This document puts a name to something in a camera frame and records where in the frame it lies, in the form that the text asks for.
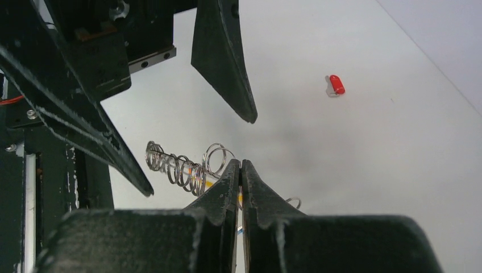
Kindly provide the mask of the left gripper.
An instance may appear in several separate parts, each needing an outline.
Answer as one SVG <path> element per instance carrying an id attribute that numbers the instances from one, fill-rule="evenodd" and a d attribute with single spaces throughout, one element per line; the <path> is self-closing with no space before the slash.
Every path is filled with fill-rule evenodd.
<path id="1" fill-rule="evenodd" d="M 154 193 L 100 102 L 176 55 L 174 15 L 196 1 L 2 1 L 1 71 L 59 139 Z"/>

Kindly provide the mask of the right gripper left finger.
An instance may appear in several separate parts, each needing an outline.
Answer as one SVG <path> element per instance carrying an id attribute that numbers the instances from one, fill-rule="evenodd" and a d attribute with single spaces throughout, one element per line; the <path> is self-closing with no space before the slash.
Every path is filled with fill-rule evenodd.
<path id="1" fill-rule="evenodd" d="M 203 213 L 195 234 L 191 272 L 235 272 L 240 161 L 232 159 L 221 177 L 187 209 Z"/>

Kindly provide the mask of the keyring bunch with coloured tags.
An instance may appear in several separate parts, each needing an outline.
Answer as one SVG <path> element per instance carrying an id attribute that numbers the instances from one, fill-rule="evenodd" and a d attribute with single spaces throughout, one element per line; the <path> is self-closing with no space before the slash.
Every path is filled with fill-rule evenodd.
<path id="1" fill-rule="evenodd" d="M 150 141 L 146 146 L 146 163 L 150 170 L 165 174 L 172 185 L 182 188 L 192 194 L 196 199 L 203 195 L 221 177 L 230 160 L 236 159 L 234 154 L 220 143 L 214 143 L 206 150 L 199 163 L 191 161 L 185 155 L 166 153 L 161 145 Z M 300 210 L 300 198 L 285 199 L 288 203 Z M 238 217 L 243 211 L 243 195 L 239 175 Z M 150 216 L 159 216 L 164 222 L 173 222 L 179 226 L 187 223 L 192 225 L 202 224 L 203 213 L 197 209 L 167 210 L 151 212 Z M 243 227 L 238 223 L 238 234 Z"/>

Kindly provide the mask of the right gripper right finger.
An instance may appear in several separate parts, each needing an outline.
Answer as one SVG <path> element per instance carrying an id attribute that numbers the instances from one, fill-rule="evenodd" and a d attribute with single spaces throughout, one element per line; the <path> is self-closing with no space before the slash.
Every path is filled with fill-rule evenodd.
<path id="1" fill-rule="evenodd" d="M 244 159 L 240 169 L 243 195 L 243 243 L 245 272 L 279 272 L 275 231 L 276 220 L 305 213 L 288 203 L 268 186 L 253 163 Z"/>

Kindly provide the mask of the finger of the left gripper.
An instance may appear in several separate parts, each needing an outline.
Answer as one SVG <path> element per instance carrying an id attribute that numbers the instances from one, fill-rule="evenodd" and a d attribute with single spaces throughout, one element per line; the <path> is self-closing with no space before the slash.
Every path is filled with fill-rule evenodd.
<path id="1" fill-rule="evenodd" d="M 191 65 L 248 123 L 257 109 L 246 70 L 238 1 L 198 1 Z"/>

